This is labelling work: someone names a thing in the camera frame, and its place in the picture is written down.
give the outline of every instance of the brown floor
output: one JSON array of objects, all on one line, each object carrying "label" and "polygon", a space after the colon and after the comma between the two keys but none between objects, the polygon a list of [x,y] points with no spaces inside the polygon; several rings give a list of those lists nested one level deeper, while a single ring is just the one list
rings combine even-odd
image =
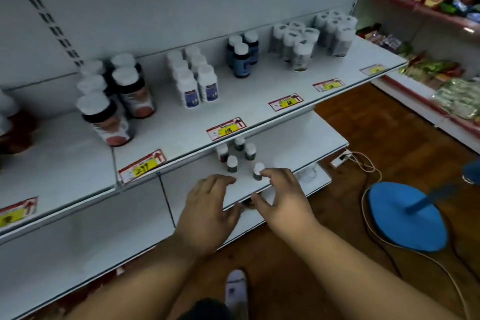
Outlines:
[{"label": "brown floor", "polygon": [[[349,142],[365,153],[385,181],[429,191],[458,178],[461,167],[477,155],[430,123],[377,90],[357,87],[316,107],[316,112]],[[374,261],[393,271],[379,246],[365,233],[359,195],[366,175],[353,162],[336,171],[323,166],[332,184],[311,197],[318,220]],[[453,226],[453,242],[461,258],[480,275],[480,188],[470,187],[440,208]],[[387,248],[405,281],[464,317],[457,293],[447,275],[413,252]],[[471,320],[480,319],[480,284],[449,247],[431,255],[454,276],[469,305]],[[170,319],[176,319],[196,300],[224,299],[225,279],[235,268],[249,279],[250,319],[342,319],[309,269],[266,224],[239,238],[211,257],[181,293]]]}]

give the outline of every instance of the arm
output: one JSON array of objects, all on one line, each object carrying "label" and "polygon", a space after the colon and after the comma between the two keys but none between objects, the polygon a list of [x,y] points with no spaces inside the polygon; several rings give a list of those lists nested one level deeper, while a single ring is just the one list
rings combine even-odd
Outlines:
[{"label": "arm", "polygon": [[271,206],[253,194],[253,204],[309,266],[347,319],[459,319],[321,226],[290,170],[267,169],[262,175],[271,179],[275,201]]},{"label": "arm", "polygon": [[233,177],[200,180],[187,197],[175,232],[138,268],[94,293],[67,320],[165,319],[195,266],[222,245],[237,225],[241,205],[222,211]]}]

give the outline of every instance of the store shelf with snacks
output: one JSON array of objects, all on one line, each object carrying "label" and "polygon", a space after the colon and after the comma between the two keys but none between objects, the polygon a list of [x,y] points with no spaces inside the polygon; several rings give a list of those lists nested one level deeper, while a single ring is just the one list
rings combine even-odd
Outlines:
[{"label": "store shelf with snacks", "polygon": [[248,142],[254,143],[257,149],[254,161],[246,160],[243,157],[245,152],[237,152],[230,147],[229,153],[238,158],[236,173],[228,173],[227,166],[213,152],[160,176],[175,222],[185,206],[188,191],[201,178],[213,174],[237,178],[237,182],[226,190],[223,201],[223,208],[226,209],[248,198],[252,192],[270,187],[268,178],[257,181],[253,177],[255,163],[296,172],[348,146],[348,141],[314,111],[253,135],[247,139]]},{"label": "store shelf with snacks", "polygon": [[441,13],[436,11],[435,9],[428,8],[423,6],[422,4],[415,2],[413,0],[389,0],[394,4],[403,7],[405,9],[410,9],[414,13],[419,13],[423,15],[428,15],[432,18],[437,20],[442,20],[446,23],[453,24],[459,28],[464,28],[470,30],[469,32],[479,32],[480,31],[480,24],[474,21],[471,21],[467,18],[463,18],[457,15],[448,15],[445,13]]},{"label": "store shelf with snacks", "polygon": [[430,98],[434,90],[414,79],[391,71],[371,82],[399,102],[451,135],[465,146],[480,153],[480,127],[471,121],[449,114]]},{"label": "store shelf with snacks", "polygon": [[157,179],[0,245],[5,269],[0,320],[26,317],[135,258],[173,231]]},{"label": "store shelf with snacks", "polygon": [[41,122],[32,140],[25,152],[1,157],[0,242],[116,187],[110,147],[78,113]]},{"label": "store shelf with snacks", "polygon": [[[296,172],[295,176],[306,196],[312,195],[332,182],[330,175],[316,162]],[[263,190],[261,195],[268,203],[273,204],[275,198],[273,187]],[[263,223],[264,219],[257,210],[245,209],[238,220],[237,226],[233,229],[224,245],[229,244]]]},{"label": "store shelf with snacks", "polygon": [[[146,177],[221,141],[287,120],[302,109],[306,111],[322,100],[370,81],[405,62],[387,50],[355,38],[343,58],[332,58],[324,50],[316,50],[309,68],[301,73],[291,71],[289,65],[270,54],[260,56],[248,78],[236,78],[227,66],[216,68],[218,101],[202,103],[194,109],[185,109],[181,105],[173,84],[158,86],[153,89],[158,112],[148,119],[136,121],[137,134],[133,141],[113,149],[117,170],[161,149],[166,162],[143,175]],[[326,91],[314,87],[333,79],[341,80],[343,85],[327,86]],[[300,97],[292,106],[275,110],[269,104],[292,94]],[[241,122],[231,134],[211,136],[207,133],[207,130],[237,118]]]}]

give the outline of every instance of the blue label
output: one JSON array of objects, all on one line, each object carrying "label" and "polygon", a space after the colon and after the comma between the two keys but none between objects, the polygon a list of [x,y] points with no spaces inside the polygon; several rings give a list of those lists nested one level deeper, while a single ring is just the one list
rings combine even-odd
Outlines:
[{"label": "blue label", "polygon": [[185,96],[185,104],[187,105],[187,108],[195,108],[195,106],[200,104],[197,90],[184,91],[183,96]]},{"label": "blue label", "polygon": [[248,53],[250,54],[250,63],[255,64],[258,62],[258,46],[249,47]]},{"label": "blue label", "polygon": [[247,76],[250,74],[250,60],[233,59],[233,72],[237,76]]},{"label": "blue label", "polygon": [[219,97],[219,89],[217,88],[217,84],[214,83],[212,85],[205,86],[205,94],[207,96],[208,102],[217,100],[217,98]]},{"label": "blue label", "polygon": [[226,64],[229,68],[233,68],[233,51],[226,50]]}]

